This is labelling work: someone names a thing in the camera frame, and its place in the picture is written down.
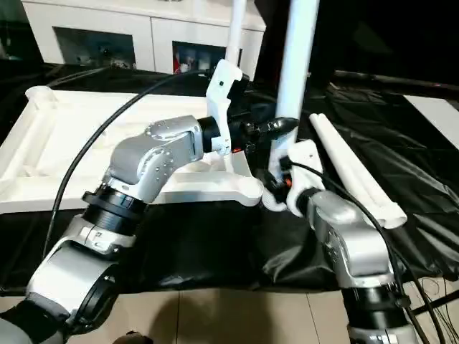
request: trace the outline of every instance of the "tiled floor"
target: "tiled floor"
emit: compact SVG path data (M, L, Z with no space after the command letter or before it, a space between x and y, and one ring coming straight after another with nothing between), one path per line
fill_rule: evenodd
M423 279L428 295L445 294L442 279ZM447 282L448 292L459 285ZM413 286L405 285L412 306L420 304ZM0 312L20 301L0 298ZM448 306L459 326L459 301ZM440 308L445 314L445 307ZM428 315L418 317L431 343L438 343ZM237 290L147 292L122 295L98 330L69 344L111 344L137 330L155 344L349 344L346 312L340 292L280 294ZM449 343L454 343L447 334Z

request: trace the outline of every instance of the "table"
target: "table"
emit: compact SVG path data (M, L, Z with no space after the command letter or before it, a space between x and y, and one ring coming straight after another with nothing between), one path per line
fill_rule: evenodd
M26 103L24 91L46 85L81 67L32 66L0 62L0 138L4 139ZM106 69L61 83L56 88L96 92L139 92L158 79L151 72ZM161 88L170 95L204 95L207 84L190 77ZM382 188L408 214L389 232L399 251L421 276L459 275L459 151L401 95L329 88L309 92L305 109L323 112L338 128ZM247 96L257 111L270 106ZM303 116L300 139L319 143ZM318 144L325 171L336 172ZM249 156L254 171L268 147ZM70 219L57 217L56 242ZM40 262L49 212L0 216L0 293L20 295ZM244 208L227 201L152 206L143 233L127 260L123 292L231 287L250 290L314 292L337 288L315 234L303 219Z

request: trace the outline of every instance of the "black cable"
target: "black cable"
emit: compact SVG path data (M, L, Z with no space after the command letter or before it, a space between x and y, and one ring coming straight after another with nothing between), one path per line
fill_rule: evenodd
M445 344L445 336L443 335L442 328L440 326L440 323L438 322L437 316L432 308L432 305L430 304L428 300L428 296L423 290L419 280L416 278L415 273L412 271L410 268L410 263L393 247L393 245L390 242L389 237L387 236L386 232L383 230L379 222L373 217L372 213L369 212L369 210L354 196L352 196L345 188L343 188L341 185L339 185L337 182L333 181L331 178L326 176L325 174L315 170L314 168L311 168L309 166L303 165L302 163L295 163L291 162L292 165L301 167L306 169L307 171L321 177L322 179L328 181L331 185L333 185L336 189L338 189L343 195L345 195L352 203L354 203L362 213L365 214L365 216L370 220L370 222L373 224L373 226L376 228L376 230L379 232L381 235L382 239L384 240L384 243L387 246L387 251L389 253L389 260L392 265L392 269L394 270L394 277L395 277L395 282L399 288L399 292L402 293L402 295L405 295L404 290L403 290L403 284L402 284L402 273L400 272L400 268L397 263L397 258L400 259L400 261L403 263L405 266L406 270L411 274L411 277L413 279L413 282L416 285L416 288L418 289L419 293L421 294L422 299L424 300L424 303L427 307L427 310L430 314L430 317L432 318L433 324L435 326L435 329L437 331L438 335L438 340L440 341L440 344ZM417 321L416 317L412 314L410 306L405 307L407 310L407 314L410 318L410 320L413 323L413 326L415 327L419 337L421 338L422 342L424 344L429 343L429 340L427 339L427 336L425 335L424 331L422 330L419 322Z
M443 284L445 285L445 295L446 295L448 291L446 290L446 279L444 277L443 277ZM446 309L446 316L448 317L448 320L450 321L450 324L451 324L451 330L453 331L454 336L459 340L458 331L456 331L454 327L453 321L451 320L450 311L448 310L448 303L445 304L445 309Z
M100 73L100 72L102 72L103 70L106 70L106 69L108 69L108 67L101 67L101 68L95 68L93 70L83 70L82 72L76 72L76 73L73 73L71 75L67 75L65 77L61 77L59 79L53 80L53 81L49 82L47 84L47 86L48 87L54 87L54 86L58 86L58 85L61 85L61 84L65 84L67 82L72 82L74 80L78 80L78 79L81 79L83 77L88 77L90 75Z
M99 136L107 129L107 127L114 121L116 118L118 118L122 113L124 113L128 108L130 108L132 105L134 105L136 102L138 102L140 99L145 97L148 93L153 92L154 90L160 88L160 86L163 86L169 82L181 79L183 77L188 77L189 75L198 75L198 74L205 74L207 73L206 71L202 70L193 70L190 72L185 72L182 74L175 74L175 75L170 75L168 77L165 77L164 79L158 81L156 84L150 86L146 90L144 90L142 93L137 94L135 97L130 99L126 104L121 106L119 109L117 109L102 125L93 133L93 135L87 140L86 144L81 148L80 152L75 156L75 159L73 162L70 164L70 167L68 168L67 172L64 175L64 178L62 179L62 182L59 186L59 190L57 191L55 202L52 206L52 213L51 213L51 219L49 220L49 227L46 235L46 239L44 241L44 246L43 246L43 252L42 252L42 258L44 259L46 257L47 253L47 248L49 244L49 240L51 238L51 233L52 230L54 229L55 221L56 221L56 214L57 211L59 210L60 203L62 201L62 197L64 196L64 191L65 188L67 187L67 184L70 180L70 177L72 176L74 170L76 169L78 163L81 161L83 156L87 153L87 151L91 148L93 143L99 138Z
M430 279L430 280L432 280L438 287L440 287L435 280L433 280L433 279ZM429 295L427 296L427 298L429 299L429 302L432 302L432 298ZM450 342L451 343L452 342L457 343L458 337L457 337L457 333L456 333L456 331L454 329L454 326L453 326L452 322L446 320L445 316L443 315L443 313L441 312L441 310L438 307L435 308L435 312L437 313L437 316L445 324L445 326L446 326L446 334L448 335L448 337L450 339Z

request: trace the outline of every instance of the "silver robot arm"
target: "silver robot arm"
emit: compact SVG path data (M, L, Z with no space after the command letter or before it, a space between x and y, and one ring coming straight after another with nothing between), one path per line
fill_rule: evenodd
M230 128L228 108L247 82L239 68L222 60L206 93L208 117L161 120L118 144L99 188L83 196L89 206L35 271L25 300L0 314L0 343L62 344L98 328L123 284L123 253L134 245L146 206L171 174L204 153L226 155L298 125L288 118L261 124L239 119Z
M283 186L268 183L270 199L263 201L273 211L288 209L308 219L341 288L351 343L416 344L415 329L401 307L406 300L397 294L389 252L379 232L355 205L325 190L319 177L289 161L322 172L314 142L296 143L284 164L291 180Z

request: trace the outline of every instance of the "glass cabinet door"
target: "glass cabinet door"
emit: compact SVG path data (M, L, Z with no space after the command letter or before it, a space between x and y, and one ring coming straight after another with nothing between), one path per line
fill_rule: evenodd
M189 70L208 70L217 66L218 61L224 59L225 47L216 47L206 44L188 42L172 42L172 63L174 74L188 72ZM240 65L242 49L239 53Z
M148 16L24 2L43 60L155 70Z
M136 68L132 36L53 27L64 63L92 67Z

